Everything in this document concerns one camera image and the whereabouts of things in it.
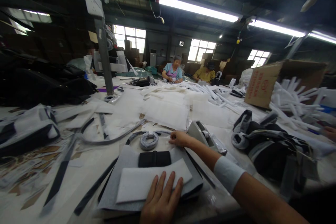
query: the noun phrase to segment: ceiling light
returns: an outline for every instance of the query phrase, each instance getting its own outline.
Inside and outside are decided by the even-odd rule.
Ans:
[[[194,12],[197,14],[201,14],[201,15],[205,15],[205,16],[209,16],[209,17],[213,17],[213,18],[217,18],[217,19],[221,19],[221,20],[225,20],[229,22],[236,22],[239,19],[238,16],[230,15],[230,14],[219,12],[216,10],[207,9],[207,8],[204,8],[198,5],[182,2],[179,0],[159,0],[159,4],[167,5],[169,7]]]
[[[263,22],[263,21],[260,21],[260,20],[255,20],[255,19],[252,19],[252,22],[249,23],[249,25],[256,26],[256,27],[259,27],[259,28],[263,28],[263,29],[266,29],[266,30],[271,30],[271,31],[274,31],[274,32],[276,31],[276,32],[291,35],[291,36],[294,36],[294,37],[303,37],[303,36],[306,35],[305,33],[301,32],[301,31],[288,29],[288,28],[285,28],[285,27],[282,27],[282,26],[279,26],[279,25],[275,25],[275,24]]]
[[[308,34],[310,37],[314,37],[319,40],[327,41],[336,44],[336,37],[329,36],[327,34],[321,33],[319,31],[312,31]]]

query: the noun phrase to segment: worker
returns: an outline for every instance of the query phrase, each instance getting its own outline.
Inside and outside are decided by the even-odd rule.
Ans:
[[[171,133],[169,143],[194,151],[213,171],[239,205],[257,223],[308,223],[270,189],[205,144],[182,131]],[[163,188],[166,176],[168,182]],[[183,179],[172,192],[175,173],[155,176],[140,216],[140,223],[170,223],[179,202]]]
[[[174,57],[173,63],[168,63],[163,71],[162,78],[166,79],[168,82],[180,83],[183,81],[182,78],[182,69],[180,68],[182,61],[182,57],[180,55],[176,55]]]
[[[214,69],[215,63],[210,61],[207,63],[206,67],[198,69],[196,73],[192,76],[192,78],[196,81],[201,80],[210,83],[210,81],[216,76]]]

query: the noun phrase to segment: hand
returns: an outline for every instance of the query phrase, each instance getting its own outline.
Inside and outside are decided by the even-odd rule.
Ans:
[[[330,140],[336,141],[336,129],[332,128],[332,127],[324,127],[325,130],[325,135],[327,138],[329,138]]]
[[[190,146],[197,142],[197,140],[191,136],[189,136],[187,133],[183,131],[174,131],[170,134],[170,140],[169,143],[175,144],[180,147],[187,147],[190,148]]]
[[[164,171],[160,177],[160,181],[156,186],[159,177],[156,175],[152,186],[150,187],[146,202],[142,208],[140,216],[140,224],[146,223],[170,223],[174,211],[179,203],[181,191],[183,187],[183,178],[179,178],[176,188],[172,191],[175,179],[175,172],[172,172],[163,192],[163,184],[165,182],[166,172]]]

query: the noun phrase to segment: white wristband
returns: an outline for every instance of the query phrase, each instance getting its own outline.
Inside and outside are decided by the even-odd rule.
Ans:
[[[217,160],[213,170],[215,176],[231,195],[240,176],[245,172],[244,169],[232,163],[224,156]]]

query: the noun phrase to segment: yellow shirt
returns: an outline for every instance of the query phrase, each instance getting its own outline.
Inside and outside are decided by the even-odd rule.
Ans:
[[[194,74],[194,76],[196,75],[197,78],[200,78],[201,80],[205,81],[205,82],[210,82],[213,78],[215,78],[216,73],[214,70],[210,71],[210,72],[206,72],[207,68],[203,67],[200,68],[196,71],[196,73]]]

